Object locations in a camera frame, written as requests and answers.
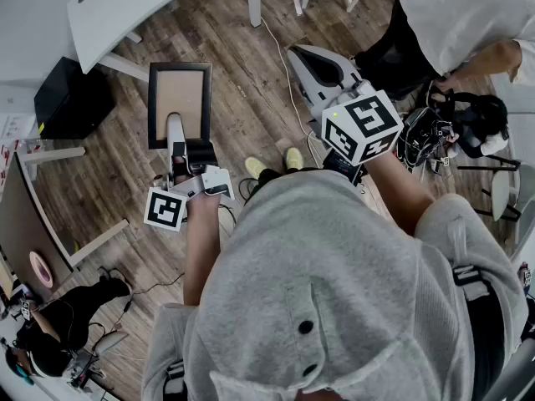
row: wooden floor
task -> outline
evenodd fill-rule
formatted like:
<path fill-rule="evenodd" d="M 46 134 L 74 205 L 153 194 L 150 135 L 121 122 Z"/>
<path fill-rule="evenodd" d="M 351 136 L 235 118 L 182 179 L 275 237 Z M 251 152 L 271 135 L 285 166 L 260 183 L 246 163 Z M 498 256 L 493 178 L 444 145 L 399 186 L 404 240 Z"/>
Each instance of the wooden floor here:
<path fill-rule="evenodd" d="M 311 43 L 349 56 L 366 50 L 380 38 L 390 20 L 393 1 L 361 0 L 347 14 L 344 0 L 310 0 L 306 13 L 297 17 L 292 0 L 262 0 L 262 14 L 283 48 Z M 277 46 L 264 26 L 251 27 L 247 0 L 176 0 L 136 31 L 143 41 L 123 41 L 116 49 L 118 54 L 144 65 L 158 61 L 213 63 L 211 139 L 221 166 L 231 173 L 236 192 L 238 181 L 247 176 L 242 162 L 249 155 L 281 170 L 282 153 L 295 145 L 305 155 L 307 165 L 313 165 L 306 137 L 293 112 Z M 143 224 L 150 181 L 166 169 L 163 153 L 147 148 L 148 85 L 123 74 L 105 72 L 116 108 L 86 140 L 56 142 L 57 148 L 83 145 L 88 153 L 75 160 L 42 165 L 36 190 L 54 227 L 70 230 L 81 245 L 122 218 L 127 218 L 130 226 L 88 257 L 60 294 L 77 285 L 97 282 L 99 266 L 119 268 L 135 290 L 168 282 L 184 268 L 184 233 Z M 306 106 L 294 82 L 292 86 L 299 112 L 307 120 Z M 488 90 L 487 82 L 472 87 Z M 488 204 L 479 190 L 488 188 L 488 177 L 450 167 L 442 177 L 426 173 L 425 183 L 436 195 L 457 192 L 482 207 Z M 364 182 L 362 191 L 370 207 L 388 215 L 370 180 Z M 224 243 L 232 224 L 225 210 L 221 217 Z M 487 219 L 485 222 L 500 243 L 510 248 L 512 228 Z M 106 383 L 117 396 L 139 399 L 143 358 L 155 312 L 161 303 L 181 299 L 180 282 L 135 298 L 121 320 L 130 336 L 114 349 L 115 355 L 108 354 L 101 361 L 108 374 Z M 110 329 L 124 303 L 115 300 L 102 307 L 94 321 Z M 96 326 L 90 328 L 88 348 L 100 332 Z"/>

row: shirt button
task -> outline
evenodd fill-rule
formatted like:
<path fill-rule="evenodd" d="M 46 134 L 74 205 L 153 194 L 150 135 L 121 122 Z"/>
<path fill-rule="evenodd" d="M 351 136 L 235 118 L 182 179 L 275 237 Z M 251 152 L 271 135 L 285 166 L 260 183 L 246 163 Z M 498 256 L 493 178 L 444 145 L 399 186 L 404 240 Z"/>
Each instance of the shirt button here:
<path fill-rule="evenodd" d="M 312 364 L 306 367 L 306 369 L 303 371 L 303 377 L 307 377 L 312 371 L 316 369 L 316 367 L 317 367 L 316 364 Z"/>
<path fill-rule="evenodd" d="M 308 334 L 312 331 L 314 323 L 312 321 L 303 321 L 299 324 L 299 332 L 301 334 Z"/>

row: yellow shoe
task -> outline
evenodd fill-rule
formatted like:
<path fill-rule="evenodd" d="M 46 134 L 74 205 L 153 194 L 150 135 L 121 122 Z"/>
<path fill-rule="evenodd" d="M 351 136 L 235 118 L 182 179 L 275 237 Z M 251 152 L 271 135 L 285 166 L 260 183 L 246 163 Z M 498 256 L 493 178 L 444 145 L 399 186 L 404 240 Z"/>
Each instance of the yellow shoe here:
<path fill-rule="evenodd" d="M 286 161 L 287 170 L 291 170 L 292 168 L 301 170 L 303 168 L 303 155 L 301 155 L 301 152 L 295 147 L 290 147 L 286 150 L 284 159 Z"/>
<path fill-rule="evenodd" d="M 256 157 L 248 157 L 245 159 L 245 168 L 247 169 L 247 172 L 251 174 L 251 177 L 255 180 L 258 180 L 260 177 L 260 173 L 263 170 L 266 170 L 267 167 L 265 164 L 263 164 L 260 160 L 258 160 Z"/>

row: brown tabletop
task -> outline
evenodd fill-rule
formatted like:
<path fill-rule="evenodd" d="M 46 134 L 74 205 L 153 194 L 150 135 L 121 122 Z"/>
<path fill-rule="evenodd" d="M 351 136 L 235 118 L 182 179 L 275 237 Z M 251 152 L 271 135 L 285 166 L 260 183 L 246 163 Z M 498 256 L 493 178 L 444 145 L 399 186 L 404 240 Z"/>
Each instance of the brown tabletop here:
<path fill-rule="evenodd" d="M 19 281 L 47 301 L 73 269 L 43 223 L 21 165 L 24 163 L 15 153 L 0 201 L 0 245 Z M 45 287 L 35 275 L 29 260 L 31 251 L 37 252 L 46 261 L 53 274 L 52 288 Z"/>

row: gray shirt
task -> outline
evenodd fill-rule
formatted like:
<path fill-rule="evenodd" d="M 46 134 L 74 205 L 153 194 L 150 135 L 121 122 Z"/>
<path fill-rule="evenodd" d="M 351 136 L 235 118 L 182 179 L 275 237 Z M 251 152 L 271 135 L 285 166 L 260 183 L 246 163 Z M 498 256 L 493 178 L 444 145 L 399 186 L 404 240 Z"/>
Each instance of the gray shirt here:
<path fill-rule="evenodd" d="M 294 400 L 331 388 L 344 399 L 471 398 L 474 352 L 448 225 L 502 306 L 508 360 L 527 318 L 512 265 L 470 205 L 436 201 L 415 238 L 366 207 L 342 175 L 269 182 L 244 208 L 197 308 L 156 319 L 143 399 L 161 399 L 184 359 L 189 398 Z"/>

